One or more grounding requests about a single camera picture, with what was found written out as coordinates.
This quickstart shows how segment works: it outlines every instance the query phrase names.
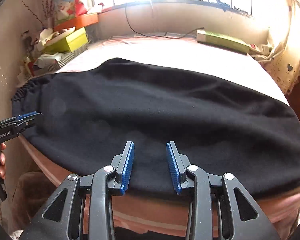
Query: gift bag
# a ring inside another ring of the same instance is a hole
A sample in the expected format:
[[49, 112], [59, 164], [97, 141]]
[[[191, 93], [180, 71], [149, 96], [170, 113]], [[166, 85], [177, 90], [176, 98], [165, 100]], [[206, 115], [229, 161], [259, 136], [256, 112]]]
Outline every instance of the gift bag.
[[55, 26], [88, 12], [81, 0], [53, 0], [53, 3]]

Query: power cord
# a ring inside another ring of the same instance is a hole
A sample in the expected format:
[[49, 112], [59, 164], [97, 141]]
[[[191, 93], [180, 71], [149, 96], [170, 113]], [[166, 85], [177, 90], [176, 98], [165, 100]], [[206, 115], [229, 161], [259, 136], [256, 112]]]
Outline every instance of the power cord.
[[137, 34], [139, 34], [139, 35], [141, 35], [141, 36], [144, 36], [144, 37], [148, 37], [148, 38], [151, 38], [151, 37], [161, 37], [161, 38], [168, 38], [168, 39], [181, 39], [181, 38], [186, 37], [187, 35], [189, 35], [190, 33], [194, 32], [194, 31], [196, 31], [196, 30], [198, 30], [198, 29], [204, 29], [204, 27], [195, 28], [195, 29], [193, 29], [192, 31], [190, 31], [190, 32], [188, 32], [188, 33], [186, 33], [185, 35], [182, 35], [182, 36], [180, 36], [180, 37], [169, 37], [169, 36], [160, 36], [160, 35], [150, 35], [150, 36], [148, 36], [148, 35], [145, 35], [145, 34], [142, 34], [142, 33], [139, 33], [139, 32], [137, 32], [137, 31], [135, 31], [135, 30], [131, 27], [130, 22], [129, 22], [129, 20], [128, 20], [128, 16], [127, 16], [127, 4], [126, 4], [126, 6], [124, 7], [124, 12], [125, 12], [126, 20], [127, 20], [127, 23], [128, 23], [128, 25], [129, 25], [130, 29], [131, 29], [133, 32], [137, 33]]

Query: finger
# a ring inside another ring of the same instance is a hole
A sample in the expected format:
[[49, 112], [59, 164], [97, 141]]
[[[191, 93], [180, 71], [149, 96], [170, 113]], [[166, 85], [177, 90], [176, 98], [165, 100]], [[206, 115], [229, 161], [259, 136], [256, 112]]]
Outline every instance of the finger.
[[2, 179], [6, 178], [6, 166], [0, 166], [0, 177]]
[[1, 144], [1, 150], [3, 151], [3, 150], [5, 150], [7, 148], [7, 146], [4, 144], [4, 143], [2, 143]]
[[0, 163], [1, 165], [6, 165], [6, 156], [4, 155], [3, 152], [0, 154]]

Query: black garment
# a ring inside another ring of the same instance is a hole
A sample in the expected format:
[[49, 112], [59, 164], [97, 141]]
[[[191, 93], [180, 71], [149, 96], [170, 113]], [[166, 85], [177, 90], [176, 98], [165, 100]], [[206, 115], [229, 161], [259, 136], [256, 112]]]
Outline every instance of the black garment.
[[13, 115], [44, 114], [26, 139], [88, 175], [135, 143], [129, 193], [171, 198], [166, 143], [208, 173], [233, 173], [254, 196], [300, 183], [300, 123], [286, 104], [218, 77], [115, 58], [80, 73], [30, 80]]

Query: white wall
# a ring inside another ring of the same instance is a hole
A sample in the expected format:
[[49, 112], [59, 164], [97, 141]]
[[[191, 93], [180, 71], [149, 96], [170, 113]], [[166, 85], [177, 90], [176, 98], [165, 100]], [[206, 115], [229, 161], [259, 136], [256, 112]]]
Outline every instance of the white wall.
[[[248, 44], [266, 44], [269, 28], [258, 20], [220, 8], [187, 3], [153, 3], [127, 7], [132, 28], [140, 33], [188, 33], [204, 27], [208, 31], [242, 39]], [[125, 17], [125, 8], [99, 15], [98, 38], [132, 34]]]
[[[40, 0], [24, 0], [35, 12]], [[11, 98], [16, 91], [19, 62], [25, 55], [21, 34], [40, 31], [40, 23], [22, 5], [21, 0], [5, 0], [0, 8], [0, 120], [11, 117]], [[18, 178], [32, 164], [31, 157], [17, 138], [8, 141], [6, 187], [8, 201], [2, 204], [4, 218], [10, 221], [11, 202]]]

